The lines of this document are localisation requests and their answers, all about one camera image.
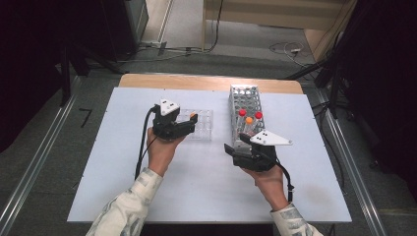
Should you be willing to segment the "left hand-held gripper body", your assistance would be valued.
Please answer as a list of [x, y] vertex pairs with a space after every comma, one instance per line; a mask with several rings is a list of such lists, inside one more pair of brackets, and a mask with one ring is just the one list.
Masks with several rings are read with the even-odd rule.
[[164, 140], [175, 140], [184, 137], [184, 128], [176, 122], [180, 113], [178, 103], [162, 98], [155, 109], [152, 121], [153, 133]]

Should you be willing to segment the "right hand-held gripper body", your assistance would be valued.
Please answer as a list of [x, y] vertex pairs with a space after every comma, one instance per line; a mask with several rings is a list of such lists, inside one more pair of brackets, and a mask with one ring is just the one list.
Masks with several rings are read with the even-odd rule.
[[274, 166], [280, 165], [275, 147], [292, 145], [291, 140], [268, 130], [262, 130], [250, 137], [249, 150], [242, 151], [235, 148], [232, 159], [235, 166], [256, 172], [269, 171]]

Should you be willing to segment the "clear acrylic test tube rack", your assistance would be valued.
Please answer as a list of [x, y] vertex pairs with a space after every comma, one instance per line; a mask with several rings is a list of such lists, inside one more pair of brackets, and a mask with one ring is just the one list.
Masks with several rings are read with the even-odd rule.
[[177, 122], [189, 121], [193, 114], [198, 115], [195, 131], [187, 136], [190, 141], [210, 141], [213, 128], [213, 111], [202, 109], [182, 109]]

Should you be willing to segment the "metal test tube rack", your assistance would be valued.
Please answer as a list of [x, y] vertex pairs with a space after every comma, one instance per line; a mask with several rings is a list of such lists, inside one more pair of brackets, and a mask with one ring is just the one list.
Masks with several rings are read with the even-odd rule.
[[[248, 151], [250, 146], [243, 143], [239, 139], [240, 133], [237, 133], [238, 112], [241, 108], [245, 109], [247, 111], [246, 118], [252, 117], [253, 120], [255, 120], [255, 113], [257, 111], [263, 113], [259, 88], [255, 85], [231, 85], [228, 101], [231, 115], [232, 146], [238, 150]], [[253, 134], [250, 136], [256, 135], [264, 128], [265, 120], [263, 115], [262, 127], [258, 131], [254, 131], [253, 123]]]

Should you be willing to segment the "person's left hand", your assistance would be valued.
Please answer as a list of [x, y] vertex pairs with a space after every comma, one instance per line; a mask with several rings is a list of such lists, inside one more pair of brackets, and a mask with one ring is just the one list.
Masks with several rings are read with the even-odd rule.
[[148, 128], [147, 134], [149, 169], [163, 177], [174, 157], [176, 148], [183, 142], [184, 137], [166, 141], [156, 136], [152, 128]]

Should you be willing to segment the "person's right hand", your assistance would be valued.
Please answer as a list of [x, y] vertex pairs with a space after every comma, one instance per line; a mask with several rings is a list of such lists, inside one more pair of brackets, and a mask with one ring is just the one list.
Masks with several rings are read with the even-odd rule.
[[255, 185], [260, 189], [272, 211], [284, 209], [289, 205], [283, 190], [283, 172], [278, 166], [264, 172], [249, 169], [243, 171], [254, 179]]

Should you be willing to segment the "wooden table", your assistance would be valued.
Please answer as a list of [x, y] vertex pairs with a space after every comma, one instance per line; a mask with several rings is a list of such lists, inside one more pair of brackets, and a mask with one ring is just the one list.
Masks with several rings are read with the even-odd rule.
[[302, 94], [296, 81], [246, 79], [235, 77], [191, 76], [173, 74], [126, 74], [121, 88], [229, 90], [231, 85], [255, 85], [260, 92]]

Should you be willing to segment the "white board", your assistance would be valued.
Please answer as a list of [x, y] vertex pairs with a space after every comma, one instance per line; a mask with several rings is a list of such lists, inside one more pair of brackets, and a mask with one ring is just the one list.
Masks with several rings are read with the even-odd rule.
[[[207, 141], [186, 139], [176, 150], [149, 207], [150, 223], [264, 223], [270, 206], [253, 179], [224, 151], [232, 129], [228, 91], [115, 88], [92, 147], [73, 205], [71, 222], [90, 222], [115, 196], [130, 188], [144, 119], [163, 98], [184, 109], [210, 110]], [[269, 131], [291, 140], [276, 149], [291, 176], [293, 203], [309, 222], [351, 219], [308, 98], [262, 93]]]

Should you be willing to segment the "black metal stand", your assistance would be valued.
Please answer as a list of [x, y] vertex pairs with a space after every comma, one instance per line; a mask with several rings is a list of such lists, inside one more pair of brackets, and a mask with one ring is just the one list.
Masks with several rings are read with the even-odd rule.
[[127, 72], [123, 72], [121, 69], [111, 65], [104, 58], [94, 53], [92, 50], [82, 46], [78, 43], [64, 40], [60, 45], [60, 60], [61, 60], [61, 79], [62, 79], [62, 99], [60, 106], [63, 107], [68, 103], [71, 95], [71, 79], [70, 79], [70, 66], [73, 66], [76, 73], [81, 76], [87, 76], [89, 74], [89, 65], [86, 58], [91, 58], [99, 65], [108, 69], [109, 71], [124, 75]]
[[307, 66], [305, 69], [301, 69], [299, 72], [285, 77], [285, 80], [295, 81], [320, 69], [319, 74], [314, 79], [314, 84], [317, 89], [323, 89], [325, 86], [330, 85], [329, 101], [326, 108], [329, 110], [333, 119], [337, 118], [336, 104], [341, 79], [341, 64], [339, 61], [341, 52], [345, 46], [346, 36], [344, 32], [341, 31], [336, 35], [332, 48], [327, 52], [324, 59], [320, 60], [316, 64]]

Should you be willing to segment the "dark grey cabinet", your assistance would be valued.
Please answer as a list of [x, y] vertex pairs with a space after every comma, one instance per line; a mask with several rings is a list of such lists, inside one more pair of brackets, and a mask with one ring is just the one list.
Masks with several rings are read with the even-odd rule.
[[112, 60], [137, 52], [149, 21], [146, 0], [101, 0]]

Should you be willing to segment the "light wooden furniture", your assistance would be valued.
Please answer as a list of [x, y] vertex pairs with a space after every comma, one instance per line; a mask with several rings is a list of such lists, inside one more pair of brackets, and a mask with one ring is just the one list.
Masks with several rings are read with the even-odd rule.
[[202, 43], [207, 20], [301, 29], [316, 61], [324, 59], [344, 31], [358, 0], [203, 0]]

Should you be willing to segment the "dark curtain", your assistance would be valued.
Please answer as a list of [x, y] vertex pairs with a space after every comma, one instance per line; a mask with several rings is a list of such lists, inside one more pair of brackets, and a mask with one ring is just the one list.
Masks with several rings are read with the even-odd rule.
[[346, 95], [372, 154], [417, 201], [417, 0], [358, 0], [344, 38]]
[[0, 0], [0, 152], [62, 87], [60, 45], [90, 0]]

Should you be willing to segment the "metal floor rail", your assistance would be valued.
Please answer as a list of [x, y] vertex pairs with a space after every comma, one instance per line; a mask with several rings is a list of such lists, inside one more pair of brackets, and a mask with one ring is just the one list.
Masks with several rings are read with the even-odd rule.
[[7, 236], [15, 222], [22, 206], [24, 205], [30, 190], [46, 161], [50, 150], [52, 149], [65, 121], [77, 99], [80, 91], [80, 87], [83, 84], [84, 77], [76, 76], [71, 82], [70, 89], [72, 94], [68, 101], [62, 105], [51, 125], [48, 127], [46, 134], [44, 135], [42, 142], [33, 155], [29, 166], [27, 167], [23, 177], [19, 181], [17, 187], [14, 189], [10, 198], [6, 202], [4, 209], [0, 214], [0, 236]]
[[371, 234], [373, 236], [387, 236], [382, 219], [356, 165], [338, 120], [334, 119], [329, 112], [326, 113], [326, 119]]

